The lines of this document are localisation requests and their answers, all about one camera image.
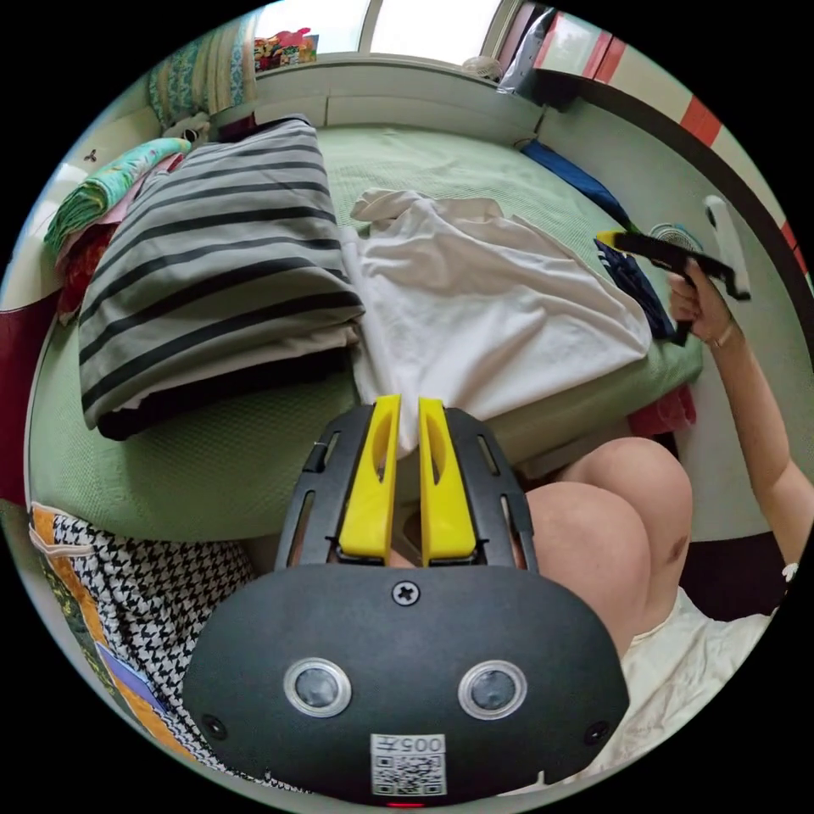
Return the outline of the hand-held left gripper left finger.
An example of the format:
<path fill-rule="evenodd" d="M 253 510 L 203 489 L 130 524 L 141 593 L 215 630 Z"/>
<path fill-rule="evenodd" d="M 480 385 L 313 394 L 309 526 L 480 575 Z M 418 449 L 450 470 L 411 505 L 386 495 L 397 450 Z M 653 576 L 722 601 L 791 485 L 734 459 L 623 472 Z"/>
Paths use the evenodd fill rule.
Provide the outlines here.
<path fill-rule="evenodd" d="M 400 413 L 398 394 L 372 405 L 338 537 L 347 561 L 390 562 Z"/>

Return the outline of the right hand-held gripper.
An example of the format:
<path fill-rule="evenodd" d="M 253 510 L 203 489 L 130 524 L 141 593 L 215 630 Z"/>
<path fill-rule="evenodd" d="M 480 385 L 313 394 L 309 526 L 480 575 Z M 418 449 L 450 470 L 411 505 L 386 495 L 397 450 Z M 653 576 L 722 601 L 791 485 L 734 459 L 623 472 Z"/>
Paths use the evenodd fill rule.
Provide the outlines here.
<path fill-rule="evenodd" d="M 751 299 L 751 285 L 744 256 L 736 238 L 722 245 L 723 259 L 679 247 L 678 245 L 630 231 L 599 232 L 595 240 L 626 254 L 641 256 L 653 265 L 681 276 L 690 286 L 694 281 L 687 274 L 689 261 L 696 263 L 707 278 L 723 283 L 726 294 L 737 301 Z"/>

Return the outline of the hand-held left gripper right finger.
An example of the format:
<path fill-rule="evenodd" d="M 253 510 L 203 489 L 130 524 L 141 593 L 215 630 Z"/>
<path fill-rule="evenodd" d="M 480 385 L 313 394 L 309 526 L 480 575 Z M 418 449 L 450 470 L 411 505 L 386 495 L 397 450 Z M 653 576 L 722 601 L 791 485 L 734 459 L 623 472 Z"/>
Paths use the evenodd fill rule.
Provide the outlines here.
<path fill-rule="evenodd" d="M 418 409 L 422 565 L 468 561 L 476 535 L 443 402 L 420 398 Z"/>

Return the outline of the person's right hand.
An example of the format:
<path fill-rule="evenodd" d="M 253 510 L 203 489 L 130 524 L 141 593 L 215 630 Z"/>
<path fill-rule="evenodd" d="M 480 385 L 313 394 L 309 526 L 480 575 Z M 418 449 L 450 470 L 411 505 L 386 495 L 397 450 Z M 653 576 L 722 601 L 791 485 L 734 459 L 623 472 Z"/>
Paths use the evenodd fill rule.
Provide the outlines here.
<path fill-rule="evenodd" d="M 703 343 L 723 348 L 741 333 L 722 295 L 694 259 L 682 274 L 668 274 L 670 313 L 676 322 L 688 322 L 690 331 Z"/>

